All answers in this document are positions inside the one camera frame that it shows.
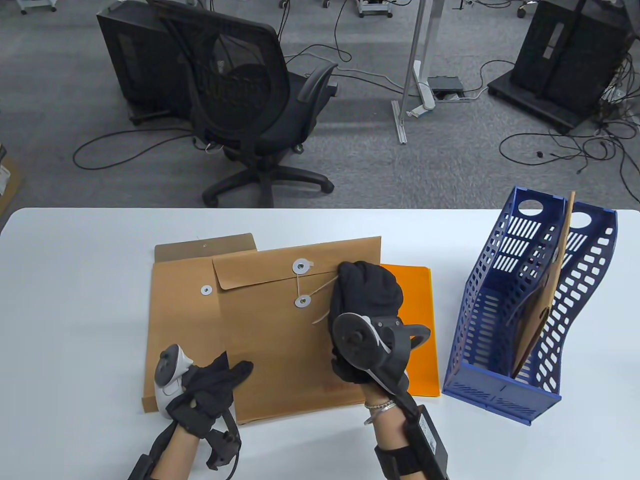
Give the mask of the person's left hand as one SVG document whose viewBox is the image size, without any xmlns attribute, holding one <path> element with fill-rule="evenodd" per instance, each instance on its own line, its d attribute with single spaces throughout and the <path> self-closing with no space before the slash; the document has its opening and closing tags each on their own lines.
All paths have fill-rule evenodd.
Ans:
<svg viewBox="0 0 640 480">
<path fill-rule="evenodd" d="M 242 360 L 229 365 L 226 352 L 207 366 L 194 366 L 183 393 L 166 407 L 169 418 L 188 434 L 205 439 L 218 418 L 233 404 L 233 391 L 253 373 L 254 364 Z"/>
</svg>

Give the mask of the person's right hand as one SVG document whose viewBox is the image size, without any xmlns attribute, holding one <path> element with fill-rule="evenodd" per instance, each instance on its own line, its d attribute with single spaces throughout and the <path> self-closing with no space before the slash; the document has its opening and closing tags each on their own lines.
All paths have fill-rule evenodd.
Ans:
<svg viewBox="0 0 640 480">
<path fill-rule="evenodd" d="M 397 319 L 402 304 L 402 288 L 389 270 L 365 261 L 342 262 L 333 284 L 327 329 L 331 332 L 334 321 L 343 313 L 359 314 L 371 320 Z M 390 402 L 388 392 L 364 371 L 349 364 L 334 345 L 332 355 L 334 373 L 344 382 L 361 388 L 366 406 L 379 407 Z"/>
</svg>

